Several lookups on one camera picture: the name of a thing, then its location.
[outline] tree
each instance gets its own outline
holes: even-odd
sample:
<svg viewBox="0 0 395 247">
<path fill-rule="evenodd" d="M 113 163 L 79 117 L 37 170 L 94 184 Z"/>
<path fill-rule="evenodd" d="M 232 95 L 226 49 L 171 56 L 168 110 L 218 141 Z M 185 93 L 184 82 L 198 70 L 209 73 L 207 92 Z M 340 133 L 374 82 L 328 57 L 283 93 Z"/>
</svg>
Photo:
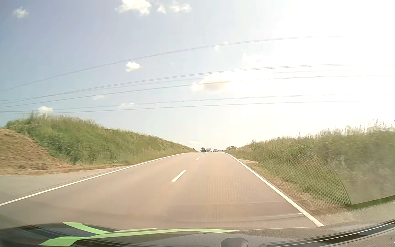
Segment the tree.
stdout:
<svg viewBox="0 0 395 247">
<path fill-rule="evenodd" d="M 237 147 L 236 146 L 229 146 L 229 147 L 227 147 L 225 150 L 231 150 L 231 149 L 236 149 Z"/>
</svg>

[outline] power line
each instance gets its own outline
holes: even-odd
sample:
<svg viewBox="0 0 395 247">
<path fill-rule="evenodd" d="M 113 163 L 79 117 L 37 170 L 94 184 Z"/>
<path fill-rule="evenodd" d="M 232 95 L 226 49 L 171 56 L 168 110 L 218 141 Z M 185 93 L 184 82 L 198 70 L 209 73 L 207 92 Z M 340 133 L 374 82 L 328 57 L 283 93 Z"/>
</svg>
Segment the power line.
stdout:
<svg viewBox="0 0 395 247">
<path fill-rule="evenodd" d="M 164 107 L 149 107 L 149 108 L 129 108 L 129 109 L 114 109 L 114 110 L 93 110 L 93 111 L 77 111 L 77 112 L 58 112 L 58 113 L 113 112 L 113 111 L 150 110 L 150 109 L 168 109 L 168 108 L 190 108 L 190 107 L 209 107 L 209 106 L 228 106 L 228 105 L 273 105 L 273 104 L 339 103 L 339 102 L 395 102 L 395 100 L 338 100 L 338 101 L 261 102 L 261 103 L 237 103 L 237 104 L 217 104 L 217 105 L 180 105 L 180 106 L 164 106 Z"/>
<path fill-rule="evenodd" d="M 346 76 L 299 76 L 299 77 L 282 77 L 282 78 L 273 78 L 276 80 L 281 80 L 281 79 L 302 79 L 302 78 L 329 78 L 329 77 L 366 77 L 366 76 L 380 76 L 380 77 L 395 77 L 394 75 L 346 75 Z M 229 83 L 229 82 L 240 82 L 240 81 L 260 81 L 260 80 L 270 80 L 272 78 L 264 78 L 264 79 L 249 79 L 249 80 L 239 80 L 239 81 L 223 81 L 223 82 L 213 82 L 213 83 L 205 83 L 205 84 L 200 84 L 200 85 L 211 85 L 211 84 L 218 84 L 218 83 Z M 122 93 L 130 93 L 130 92 L 138 92 L 138 91 L 148 91 L 148 90 L 155 90 L 155 89 L 166 89 L 166 88 L 174 88 L 174 87 L 190 87 L 190 84 L 183 84 L 183 85 L 176 85 L 176 86 L 168 86 L 168 87 L 155 87 L 155 88 L 145 88 L 145 89 L 138 89 L 138 90 L 131 90 L 131 91 L 122 91 L 122 92 L 113 92 L 113 93 L 106 93 L 102 95 L 111 95 L 111 94 L 122 94 Z M 88 96 L 80 96 L 80 97 L 73 97 L 73 98 L 64 98 L 64 99 L 56 99 L 56 100 L 49 100 L 49 101 L 43 101 L 43 102 L 34 102 L 34 103 L 28 103 L 28 104 L 19 104 L 19 105 L 8 105 L 8 106 L 0 106 L 0 108 L 5 108 L 5 107 L 15 107 L 15 106 L 22 106 L 22 105 L 33 105 L 33 104 L 41 104 L 41 103 L 49 103 L 49 102 L 56 102 L 56 101 L 63 101 L 63 100 L 71 100 L 71 99 L 79 99 L 79 98 L 89 98 L 89 97 L 94 97 L 94 95 L 88 95 Z"/>
<path fill-rule="evenodd" d="M 395 94 L 304 94 L 304 95 L 272 95 L 272 96 L 251 96 L 251 97 L 234 97 L 234 98 L 210 98 L 210 99 L 192 99 L 192 100 L 176 100 L 176 101 L 162 101 L 162 102 L 145 102 L 136 103 L 135 105 L 152 105 L 152 104 L 167 104 L 167 103 L 185 103 L 185 102 L 201 102 L 201 101 L 216 101 L 216 100 L 238 100 L 238 99 L 259 99 L 259 98 L 290 98 L 290 97 L 324 97 L 324 96 L 392 96 Z M 75 109 L 89 109 L 89 108 L 103 108 L 103 107 L 117 107 L 121 105 L 97 105 L 97 106 L 86 106 L 86 107 L 75 107 L 75 108 L 63 108 L 53 109 L 53 111 L 61 110 L 75 110 Z M 5 113 L 29 113 L 31 110 L 24 111 L 3 111 Z"/>
<path fill-rule="evenodd" d="M 395 66 L 395 64 L 310 64 L 310 65 L 289 65 L 289 66 L 275 66 L 275 67 L 260 67 L 260 68 L 244 69 L 243 71 L 272 70 L 272 69 L 301 68 L 301 67 L 321 67 L 321 66 Z M 83 91 L 104 89 L 104 88 L 107 88 L 107 87 L 129 85 L 129 84 L 135 84 L 135 83 L 140 83 L 140 82 L 168 80 L 168 79 L 175 79 L 175 78 L 189 77 L 189 76 L 201 76 L 201 75 L 206 75 L 206 74 L 211 74 L 211 73 L 220 73 L 220 72 L 225 72 L 225 70 L 213 71 L 213 72 L 204 72 L 204 73 L 195 73 L 195 74 L 186 74 L 186 75 L 178 75 L 178 76 L 168 76 L 168 77 L 161 77 L 161 78 L 154 78 L 154 79 L 140 80 L 140 81 L 131 81 L 131 82 L 124 82 L 124 83 L 116 83 L 116 84 L 111 84 L 111 85 L 106 85 L 106 86 L 91 87 L 91 88 L 80 89 L 80 90 L 69 91 L 69 92 L 62 92 L 62 93 L 57 93 L 57 94 L 42 95 L 42 96 L 31 97 L 31 98 L 13 99 L 14 100 L 13 102 L 0 103 L 0 105 L 12 104 L 12 103 L 17 103 L 17 102 L 22 102 L 22 101 L 27 101 L 27 100 L 37 99 L 37 98 L 46 98 L 46 97 L 53 97 L 53 96 L 63 95 L 63 94 L 71 94 L 71 93 L 79 93 L 79 92 L 83 92 Z"/>
<path fill-rule="evenodd" d="M 213 47 L 218 47 L 218 46 L 245 44 L 245 43 L 258 43 L 258 42 L 267 42 L 267 41 L 308 39 L 308 38 L 331 38 L 331 37 L 366 37 L 366 36 L 339 36 L 339 35 L 304 36 L 304 37 L 287 37 L 287 38 L 275 38 L 275 39 L 248 40 L 248 41 L 240 41 L 240 42 L 233 42 L 233 43 L 222 43 L 222 44 L 215 44 L 215 45 L 206 45 L 206 46 L 200 46 L 200 47 L 194 47 L 194 48 L 188 48 L 188 49 L 182 49 L 182 50 L 167 51 L 167 52 L 158 53 L 158 54 L 152 54 L 152 55 L 147 55 L 147 56 L 142 56 L 142 57 L 136 57 L 136 58 L 133 58 L 133 59 L 125 59 L 125 60 L 120 60 L 120 61 L 111 62 L 111 63 L 107 63 L 107 64 L 101 64 L 101 65 L 97 65 L 97 66 L 93 66 L 93 67 L 89 67 L 89 68 L 85 68 L 85 69 L 74 70 L 74 71 L 70 71 L 70 72 L 67 72 L 67 73 L 58 74 L 58 75 L 55 75 L 55 76 L 46 77 L 46 78 L 39 79 L 39 80 L 36 80 L 36 81 L 28 82 L 28 83 L 25 83 L 25 84 L 22 84 L 22 85 L 18 85 L 18 86 L 2 89 L 2 90 L 0 90 L 0 92 L 11 90 L 11 89 L 18 88 L 18 87 L 24 87 L 24 86 L 27 86 L 27 85 L 30 85 L 30 84 L 34 84 L 34 83 L 38 83 L 38 82 L 42 82 L 42 81 L 47 81 L 47 80 L 55 79 L 55 78 L 62 77 L 62 76 L 68 76 L 68 75 L 71 75 L 71 74 L 75 74 L 75 73 L 79 73 L 79 72 L 83 72 L 83 71 L 87 71 L 87 70 L 98 69 L 98 68 L 101 68 L 101 67 L 110 66 L 110 65 L 114 65 L 114 64 L 119 64 L 119 63 L 123 63 L 123 62 L 130 62 L 132 60 L 148 59 L 148 58 L 152 58 L 152 57 L 168 55 L 168 54 L 174 54 L 174 53 L 181 53 L 181 52 L 186 52 L 186 51 L 193 51 L 193 50 L 199 50 L 199 49 L 205 49 L 205 48 L 213 48 Z"/>
</svg>

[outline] green stripe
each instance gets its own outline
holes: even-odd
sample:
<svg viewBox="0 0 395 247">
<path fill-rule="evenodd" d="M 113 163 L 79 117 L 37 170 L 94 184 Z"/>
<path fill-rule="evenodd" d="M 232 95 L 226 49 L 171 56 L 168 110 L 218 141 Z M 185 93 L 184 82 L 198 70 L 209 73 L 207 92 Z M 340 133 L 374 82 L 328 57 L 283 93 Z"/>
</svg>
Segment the green stripe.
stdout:
<svg viewBox="0 0 395 247">
<path fill-rule="evenodd" d="M 137 229 L 127 229 L 127 230 L 119 230 L 112 233 L 120 233 L 120 232 L 136 232 L 136 231 L 145 231 L 145 230 L 152 230 L 156 228 L 137 228 Z"/>
<path fill-rule="evenodd" d="M 103 231 L 103 230 L 99 230 L 96 228 L 92 228 L 89 226 L 85 226 L 83 223 L 79 223 L 79 222 L 63 222 L 65 225 L 68 225 L 70 227 L 74 227 L 77 228 L 79 230 L 85 231 L 85 232 L 89 232 L 89 233 L 95 233 L 95 234 L 104 234 L 104 233 L 109 233 L 107 231 Z"/>
<path fill-rule="evenodd" d="M 77 240 L 82 240 L 82 239 L 100 239 L 100 238 L 137 236 L 137 235 L 147 235 L 147 234 L 157 234 L 157 233 L 176 233 L 176 232 L 229 233 L 229 232 L 236 232 L 236 230 L 190 228 L 190 229 L 169 229 L 169 230 L 156 230 L 156 231 L 133 232 L 133 233 L 108 233 L 105 235 L 100 234 L 100 235 L 95 235 L 95 236 L 91 236 L 91 237 L 68 236 L 68 237 L 59 237 L 59 238 L 55 238 L 55 239 L 50 239 L 50 240 L 43 242 L 40 245 L 42 245 L 42 246 L 71 246 Z"/>
</svg>

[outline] white cloud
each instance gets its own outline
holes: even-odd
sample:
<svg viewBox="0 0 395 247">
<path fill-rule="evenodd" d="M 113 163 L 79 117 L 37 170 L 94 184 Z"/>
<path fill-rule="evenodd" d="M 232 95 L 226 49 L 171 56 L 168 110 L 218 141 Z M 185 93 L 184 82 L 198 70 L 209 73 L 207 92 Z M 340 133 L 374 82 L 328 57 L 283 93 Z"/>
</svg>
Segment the white cloud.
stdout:
<svg viewBox="0 0 395 247">
<path fill-rule="evenodd" d="M 27 17 L 29 13 L 23 7 L 19 7 L 13 11 L 13 15 L 16 16 L 16 18 L 21 19 Z"/>
<path fill-rule="evenodd" d="M 135 105 L 135 103 L 129 103 L 129 104 L 123 103 L 123 104 L 118 106 L 118 109 L 125 109 L 125 108 L 128 108 L 128 107 L 132 107 L 134 105 Z"/>
<path fill-rule="evenodd" d="M 242 64 L 247 67 L 255 67 L 263 62 L 264 56 L 263 55 L 246 55 L 246 53 L 242 56 Z"/>
<path fill-rule="evenodd" d="M 152 5 L 146 0 L 121 0 L 121 5 L 115 8 L 118 13 L 124 13 L 129 10 L 139 11 L 140 15 L 149 14 L 149 8 Z"/>
<path fill-rule="evenodd" d="M 96 95 L 96 96 L 94 96 L 94 100 L 102 99 L 102 98 L 104 98 L 104 95 Z"/>
<path fill-rule="evenodd" d="M 170 5 L 170 9 L 175 13 L 179 13 L 179 12 L 188 13 L 191 11 L 191 7 L 188 3 L 180 4 L 177 2 L 173 2 L 173 4 Z"/>
<path fill-rule="evenodd" d="M 158 8 L 157 11 L 160 12 L 160 13 L 162 13 L 162 14 L 167 13 L 167 11 L 166 11 L 166 9 L 165 9 L 165 6 L 162 5 L 162 4 L 161 4 L 161 6 L 159 6 L 159 8 Z"/>
<path fill-rule="evenodd" d="M 233 92 L 247 94 L 269 90 L 272 73 L 268 70 L 227 70 L 211 73 L 199 83 L 191 85 L 194 91 L 210 93 Z"/>
<path fill-rule="evenodd" d="M 52 113 L 53 112 L 52 107 L 46 107 L 46 106 L 38 107 L 37 110 L 39 111 L 39 113 Z"/>
<path fill-rule="evenodd" d="M 136 62 L 128 62 L 127 64 L 126 64 L 126 71 L 127 72 L 130 72 L 130 71 L 132 71 L 132 70 L 137 70 L 137 69 L 139 69 L 141 67 L 141 65 L 139 65 L 139 64 L 137 64 Z"/>
</svg>

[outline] dirt mound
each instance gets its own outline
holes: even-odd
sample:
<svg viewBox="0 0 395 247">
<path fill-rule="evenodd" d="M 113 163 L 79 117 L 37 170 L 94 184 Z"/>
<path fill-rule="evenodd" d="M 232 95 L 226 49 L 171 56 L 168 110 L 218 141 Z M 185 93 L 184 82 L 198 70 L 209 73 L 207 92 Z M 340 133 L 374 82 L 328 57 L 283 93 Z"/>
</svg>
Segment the dirt mound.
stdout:
<svg viewBox="0 0 395 247">
<path fill-rule="evenodd" d="M 112 167 L 64 163 L 48 154 L 29 136 L 0 128 L 0 175 L 47 174 Z"/>
</svg>

